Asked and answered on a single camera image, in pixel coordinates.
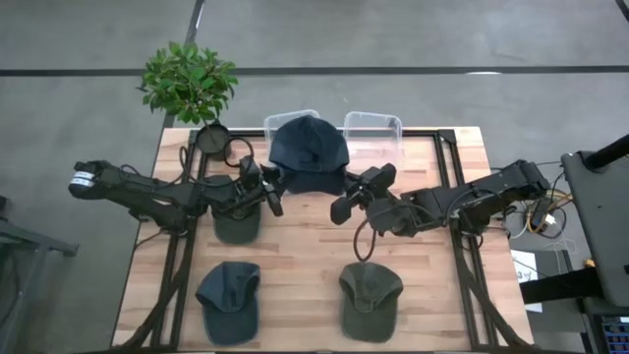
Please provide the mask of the small display screen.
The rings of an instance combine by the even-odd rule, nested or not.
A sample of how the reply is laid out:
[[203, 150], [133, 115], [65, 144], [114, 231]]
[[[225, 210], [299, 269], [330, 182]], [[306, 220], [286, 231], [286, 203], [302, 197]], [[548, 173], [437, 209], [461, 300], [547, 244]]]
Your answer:
[[602, 317], [601, 329], [606, 354], [629, 354], [629, 317]]

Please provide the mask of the dark green baseball cap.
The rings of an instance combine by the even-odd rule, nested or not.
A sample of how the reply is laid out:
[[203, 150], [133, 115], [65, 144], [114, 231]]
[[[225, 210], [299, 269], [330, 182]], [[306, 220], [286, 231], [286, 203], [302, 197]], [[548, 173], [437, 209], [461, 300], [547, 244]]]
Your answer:
[[229, 175], [212, 175], [206, 181], [211, 185], [219, 185], [219, 188], [212, 190], [210, 202], [216, 237], [222, 243], [231, 245], [253, 243], [260, 226], [260, 204], [228, 210], [230, 204], [241, 202], [248, 190], [240, 182], [232, 184]]
[[340, 325], [354, 340], [383, 343], [397, 324], [398, 300], [404, 290], [401, 277], [376, 263], [346, 265], [340, 276]]

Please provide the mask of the dark blue baseball cap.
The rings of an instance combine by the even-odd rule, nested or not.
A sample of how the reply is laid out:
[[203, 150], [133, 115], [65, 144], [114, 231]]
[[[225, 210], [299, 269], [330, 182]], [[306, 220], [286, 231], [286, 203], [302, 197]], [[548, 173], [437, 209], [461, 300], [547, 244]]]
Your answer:
[[195, 296], [209, 341], [235, 346], [257, 336], [260, 267], [249, 262], [222, 262], [201, 281]]
[[344, 193], [349, 150], [343, 135], [323, 119], [306, 115], [282, 125], [268, 159], [281, 171], [291, 194]]

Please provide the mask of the large grey flat panel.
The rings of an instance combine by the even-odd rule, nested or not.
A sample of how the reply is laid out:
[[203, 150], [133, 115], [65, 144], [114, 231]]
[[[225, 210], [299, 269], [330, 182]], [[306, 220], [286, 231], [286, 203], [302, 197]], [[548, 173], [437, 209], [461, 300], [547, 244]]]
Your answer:
[[561, 156], [604, 297], [629, 307], [629, 157], [601, 173], [589, 170], [577, 153]]

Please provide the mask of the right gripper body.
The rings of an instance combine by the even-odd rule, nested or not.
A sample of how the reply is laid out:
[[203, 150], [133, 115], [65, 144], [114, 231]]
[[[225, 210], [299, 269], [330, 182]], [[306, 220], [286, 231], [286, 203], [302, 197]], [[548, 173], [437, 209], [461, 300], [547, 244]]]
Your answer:
[[391, 200], [394, 196], [388, 190], [395, 182], [396, 167], [391, 163], [386, 163], [380, 168], [370, 167], [361, 175], [365, 180], [363, 190], [360, 194], [347, 196], [344, 191], [345, 175], [343, 182], [342, 196], [335, 200], [330, 206], [330, 219], [336, 225], [341, 225], [352, 215], [352, 208], [358, 207], [366, 211], [372, 207], [376, 201]]

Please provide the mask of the black round pole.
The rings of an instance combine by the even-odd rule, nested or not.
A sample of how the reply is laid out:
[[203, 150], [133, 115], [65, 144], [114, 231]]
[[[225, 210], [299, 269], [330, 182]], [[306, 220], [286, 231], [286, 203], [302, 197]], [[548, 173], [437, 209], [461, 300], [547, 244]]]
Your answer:
[[591, 171], [599, 171], [605, 169], [611, 162], [628, 154], [629, 134], [597, 151], [586, 153], [583, 162]]

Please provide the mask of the grey metal side table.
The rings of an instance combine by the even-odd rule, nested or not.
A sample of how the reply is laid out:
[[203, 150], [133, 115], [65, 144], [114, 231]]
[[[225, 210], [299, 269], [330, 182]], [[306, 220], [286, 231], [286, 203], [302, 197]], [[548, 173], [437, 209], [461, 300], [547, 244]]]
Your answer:
[[[0, 354], [14, 352], [48, 253], [57, 251], [64, 257], [74, 257], [79, 248], [78, 244], [70, 244], [11, 223], [5, 215], [9, 203], [8, 198], [0, 196], [0, 260], [11, 261], [16, 294], [7, 312], [0, 317]], [[32, 252], [27, 270], [18, 267], [19, 250]]]

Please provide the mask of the white printed paper sheet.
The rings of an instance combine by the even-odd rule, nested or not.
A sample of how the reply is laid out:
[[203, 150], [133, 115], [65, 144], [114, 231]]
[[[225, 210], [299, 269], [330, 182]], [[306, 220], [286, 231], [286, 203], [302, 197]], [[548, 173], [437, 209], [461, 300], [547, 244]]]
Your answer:
[[529, 285], [529, 282], [538, 281], [541, 275], [538, 272], [536, 255], [531, 252], [512, 250], [511, 257], [515, 266], [517, 281], [521, 285], [525, 309], [528, 312], [542, 313], [542, 303], [533, 302], [533, 299], [536, 299], [536, 295], [534, 294], [535, 287]]

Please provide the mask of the black flat bar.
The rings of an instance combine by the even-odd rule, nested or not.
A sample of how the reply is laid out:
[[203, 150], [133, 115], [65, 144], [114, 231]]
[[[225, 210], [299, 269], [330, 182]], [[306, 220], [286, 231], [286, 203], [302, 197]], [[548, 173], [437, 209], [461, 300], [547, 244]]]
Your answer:
[[535, 287], [534, 294], [536, 299], [533, 299], [534, 303], [586, 297], [604, 297], [597, 271], [593, 267], [545, 277], [535, 282], [529, 282], [529, 285]]

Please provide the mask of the clear plastic storage bin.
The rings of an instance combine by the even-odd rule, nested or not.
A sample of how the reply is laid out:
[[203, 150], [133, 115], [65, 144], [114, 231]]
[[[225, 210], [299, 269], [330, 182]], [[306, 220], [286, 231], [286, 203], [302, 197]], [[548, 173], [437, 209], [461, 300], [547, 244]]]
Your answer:
[[394, 115], [351, 111], [344, 119], [343, 136], [354, 171], [396, 164], [403, 156], [403, 125]]
[[313, 109], [279, 113], [266, 117], [263, 121], [265, 141], [270, 145], [279, 128], [287, 122], [303, 116], [312, 116], [314, 118], [320, 117], [319, 113]]

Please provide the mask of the green plant in black pot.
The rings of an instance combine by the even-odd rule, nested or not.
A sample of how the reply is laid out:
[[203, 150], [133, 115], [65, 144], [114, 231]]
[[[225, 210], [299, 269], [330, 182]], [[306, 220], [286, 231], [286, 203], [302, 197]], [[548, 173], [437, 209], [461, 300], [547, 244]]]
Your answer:
[[185, 124], [202, 125], [196, 146], [213, 159], [231, 153], [230, 133], [220, 122], [239, 84], [235, 64], [194, 43], [169, 42], [145, 63], [140, 85], [143, 104]]

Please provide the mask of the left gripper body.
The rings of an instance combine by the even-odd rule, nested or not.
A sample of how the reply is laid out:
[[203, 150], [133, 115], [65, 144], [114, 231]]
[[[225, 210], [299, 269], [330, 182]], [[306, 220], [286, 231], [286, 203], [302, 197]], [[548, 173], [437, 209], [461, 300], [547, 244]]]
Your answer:
[[248, 207], [261, 202], [267, 202], [275, 216], [283, 215], [281, 198], [283, 193], [273, 193], [262, 178], [260, 165], [257, 165], [251, 155], [246, 155], [239, 161], [239, 178], [232, 184], [240, 182], [247, 190], [247, 194], [241, 202], [230, 204], [228, 210], [236, 207]]

